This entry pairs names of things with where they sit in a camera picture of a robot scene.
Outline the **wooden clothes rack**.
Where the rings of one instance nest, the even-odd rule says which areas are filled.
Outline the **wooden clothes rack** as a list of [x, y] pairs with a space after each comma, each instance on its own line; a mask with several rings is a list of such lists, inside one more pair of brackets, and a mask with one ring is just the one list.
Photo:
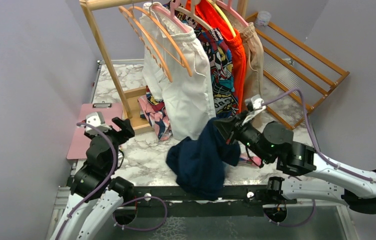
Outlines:
[[105, 41], [102, 37], [93, 11], [103, 10], [109, 8], [117, 8], [129, 4], [140, 3], [139, 0], [81, 0], [79, 1], [83, 10], [85, 18], [89, 24], [93, 37], [103, 57], [104, 64], [107, 66], [108, 71], [113, 80], [114, 86], [119, 94], [123, 105], [123, 116], [131, 119], [132, 127], [135, 134], [143, 134], [151, 132], [153, 128], [148, 124], [145, 119], [139, 117], [139, 106], [137, 104], [137, 98], [146, 93], [145, 87], [139, 87], [131, 90], [124, 91], [122, 89], [120, 80], [115, 72], [113, 62], [110, 58], [108, 50], [105, 45]]

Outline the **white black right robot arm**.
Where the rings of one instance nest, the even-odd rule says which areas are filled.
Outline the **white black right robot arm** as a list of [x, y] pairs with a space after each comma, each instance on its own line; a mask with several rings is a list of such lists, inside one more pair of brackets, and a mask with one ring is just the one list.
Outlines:
[[294, 141], [293, 131], [276, 121], [267, 123], [263, 131], [236, 117], [214, 120], [213, 125], [227, 143], [242, 143], [263, 165], [276, 163], [276, 169], [285, 175], [316, 179], [270, 177], [266, 189], [258, 195], [259, 201], [324, 200], [348, 206], [354, 212], [376, 214], [376, 169], [361, 170], [319, 155], [316, 149]]

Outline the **navy blue shorts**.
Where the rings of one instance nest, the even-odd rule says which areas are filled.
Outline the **navy blue shorts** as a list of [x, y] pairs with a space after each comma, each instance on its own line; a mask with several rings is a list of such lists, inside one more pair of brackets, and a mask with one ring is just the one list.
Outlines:
[[208, 201], [218, 199], [225, 181], [225, 166], [237, 166], [238, 143], [227, 144], [213, 122], [208, 121], [198, 139], [186, 137], [172, 146], [166, 164], [176, 175], [176, 183], [187, 193]]

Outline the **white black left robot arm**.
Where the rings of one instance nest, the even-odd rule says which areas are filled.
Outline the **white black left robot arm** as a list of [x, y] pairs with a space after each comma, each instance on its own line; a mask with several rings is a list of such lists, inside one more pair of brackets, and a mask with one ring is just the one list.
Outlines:
[[111, 214], [132, 201], [134, 185], [122, 177], [112, 178], [120, 168], [119, 146], [135, 136], [129, 119], [112, 119], [119, 129], [99, 115], [88, 116], [77, 126], [90, 139], [86, 160], [76, 172], [64, 213], [53, 240], [92, 240]]

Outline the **orange wooden hanger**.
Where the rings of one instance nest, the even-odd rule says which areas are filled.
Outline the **orange wooden hanger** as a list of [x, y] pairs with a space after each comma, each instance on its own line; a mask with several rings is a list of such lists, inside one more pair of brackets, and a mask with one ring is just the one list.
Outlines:
[[[149, 8], [151, 4], [152, 2], [147, 2], [144, 7], [132, 5], [129, 8], [139, 7], [145, 11], [142, 13], [140, 10], [133, 9], [136, 19], [145, 30], [157, 40], [157, 48], [170, 70], [172, 80], [174, 81], [176, 77], [192, 77], [194, 74], [194, 64], [189, 62], [189, 53], [184, 50], [183, 41], [179, 40], [177, 37], [183, 37], [184, 34], [190, 37], [193, 33], [193, 29], [190, 28], [189, 33], [184, 33], [167, 17]], [[144, 68], [146, 76], [151, 77], [155, 75], [157, 79], [163, 77], [168, 81], [146, 49]]]

